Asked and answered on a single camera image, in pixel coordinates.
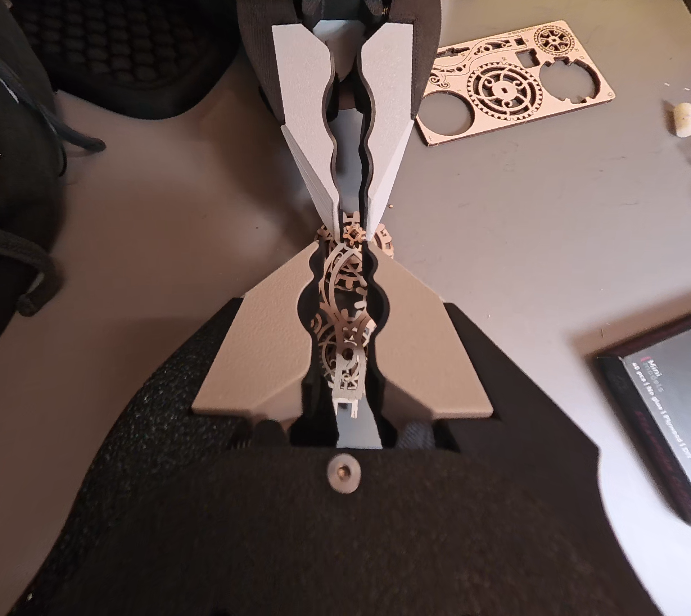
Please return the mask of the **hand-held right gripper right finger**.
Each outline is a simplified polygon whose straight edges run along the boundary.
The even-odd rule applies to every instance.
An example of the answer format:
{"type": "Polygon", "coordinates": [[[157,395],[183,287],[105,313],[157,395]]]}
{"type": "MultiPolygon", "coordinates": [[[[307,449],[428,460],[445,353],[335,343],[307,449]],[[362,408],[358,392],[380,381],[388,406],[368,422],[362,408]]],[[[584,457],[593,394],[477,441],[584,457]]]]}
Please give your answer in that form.
{"type": "Polygon", "coordinates": [[[493,406],[442,299],[383,250],[370,250],[388,310],[374,338],[384,418],[401,431],[412,421],[490,417],[493,406]]]}

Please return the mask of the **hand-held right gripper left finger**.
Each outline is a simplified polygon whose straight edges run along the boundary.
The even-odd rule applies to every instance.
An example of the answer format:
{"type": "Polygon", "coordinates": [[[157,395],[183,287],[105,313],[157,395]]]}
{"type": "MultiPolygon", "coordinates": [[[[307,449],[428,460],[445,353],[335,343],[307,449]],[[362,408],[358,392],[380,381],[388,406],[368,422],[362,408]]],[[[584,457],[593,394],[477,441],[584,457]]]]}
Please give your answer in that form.
{"type": "Polygon", "coordinates": [[[303,383],[313,366],[324,273],[314,241],[246,293],[192,404],[200,415],[241,416],[287,429],[307,412],[303,383]]]}

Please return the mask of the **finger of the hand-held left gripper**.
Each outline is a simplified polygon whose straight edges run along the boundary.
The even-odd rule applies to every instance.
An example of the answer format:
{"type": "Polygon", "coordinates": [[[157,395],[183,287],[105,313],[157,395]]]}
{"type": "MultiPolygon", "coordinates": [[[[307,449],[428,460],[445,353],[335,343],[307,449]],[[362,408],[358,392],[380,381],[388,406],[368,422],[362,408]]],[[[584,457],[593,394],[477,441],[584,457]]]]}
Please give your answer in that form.
{"type": "Polygon", "coordinates": [[[372,240],[384,214],[412,129],[412,36],[406,23],[383,24],[362,46],[358,73],[370,106],[362,146],[361,224],[372,240]]]}
{"type": "Polygon", "coordinates": [[[332,55],[302,24],[272,26],[285,118],[281,130],[316,210],[337,236],[339,191],[334,183],[336,141],[328,128],[325,106],[334,80],[332,55]]]}

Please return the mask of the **wooden gear clock assembly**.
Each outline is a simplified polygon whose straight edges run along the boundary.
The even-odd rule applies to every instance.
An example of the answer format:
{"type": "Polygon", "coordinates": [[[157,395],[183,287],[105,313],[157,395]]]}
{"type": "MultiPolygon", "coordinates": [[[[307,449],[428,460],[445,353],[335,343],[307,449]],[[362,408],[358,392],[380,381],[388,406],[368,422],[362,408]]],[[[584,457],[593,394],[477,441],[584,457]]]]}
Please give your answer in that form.
{"type": "Polygon", "coordinates": [[[350,406],[356,419],[365,394],[367,344],[375,321],[367,312],[367,281],[361,245],[366,232],[359,214],[343,214],[343,237],[326,227],[316,240],[325,243],[324,275],[319,282],[319,309],[312,321],[321,371],[332,390],[334,409],[350,406]]]}

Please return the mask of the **wooden puzzle sheet with gears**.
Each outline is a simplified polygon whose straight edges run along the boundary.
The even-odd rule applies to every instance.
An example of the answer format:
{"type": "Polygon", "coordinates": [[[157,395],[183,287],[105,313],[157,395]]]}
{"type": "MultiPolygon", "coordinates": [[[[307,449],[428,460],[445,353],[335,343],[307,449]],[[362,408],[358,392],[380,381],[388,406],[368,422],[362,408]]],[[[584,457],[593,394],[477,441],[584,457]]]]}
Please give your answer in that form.
{"type": "Polygon", "coordinates": [[[563,20],[439,48],[423,96],[436,94],[459,99],[469,109],[471,123],[460,134],[443,135],[426,126],[419,113],[417,128],[428,147],[609,103],[616,97],[563,20]],[[572,101],[545,88],[540,73],[557,63],[583,69],[593,81],[594,95],[572,101]]]}

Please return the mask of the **grey desk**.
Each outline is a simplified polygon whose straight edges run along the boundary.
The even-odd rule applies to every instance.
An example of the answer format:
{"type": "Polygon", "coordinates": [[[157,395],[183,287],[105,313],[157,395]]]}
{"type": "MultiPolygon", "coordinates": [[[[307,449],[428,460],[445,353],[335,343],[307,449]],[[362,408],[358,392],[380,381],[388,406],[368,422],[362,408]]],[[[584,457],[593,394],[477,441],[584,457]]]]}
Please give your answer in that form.
{"type": "MultiPolygon", "coordinates": [[[[396,259],[454,302],[600,447],[622,547],[666,615],[690,611],[690,527],[670,510],[584,357],[690,311],[690,97],[682,0],[443,0],[441,45],[565,20],[613,102],[428,148],[410,136],[384,223],[396,259]]],[[[321,221],[239,53],[193,110],[139,121],[58,93],[103,139],[71,152],[65,284],[1,336],[1,614],[62,529],[143,383],[321,221]]]]}

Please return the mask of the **black mesh chair seat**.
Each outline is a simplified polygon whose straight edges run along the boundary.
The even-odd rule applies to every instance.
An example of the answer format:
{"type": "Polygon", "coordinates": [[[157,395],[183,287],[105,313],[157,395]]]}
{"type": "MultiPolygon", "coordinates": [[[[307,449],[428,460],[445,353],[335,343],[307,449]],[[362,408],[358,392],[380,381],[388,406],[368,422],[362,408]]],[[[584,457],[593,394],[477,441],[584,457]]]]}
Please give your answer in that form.
{"type": "Polygon", "coordinates": [[[8,13],[55,90],[138,119],[202,100],[240,45],[233,17],[197,0],[9,0],[8,13]]]}

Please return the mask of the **black puzzle box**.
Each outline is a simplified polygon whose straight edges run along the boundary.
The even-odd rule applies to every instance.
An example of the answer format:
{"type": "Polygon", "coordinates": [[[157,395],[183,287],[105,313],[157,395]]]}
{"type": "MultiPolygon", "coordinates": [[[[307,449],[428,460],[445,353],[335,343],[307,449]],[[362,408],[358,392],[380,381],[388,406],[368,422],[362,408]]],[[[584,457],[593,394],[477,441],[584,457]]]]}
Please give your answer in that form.
{"type": "Polygon", "coordinates": [[[593,357],[670,505],[690,524],[690,315],[593,357]]]}

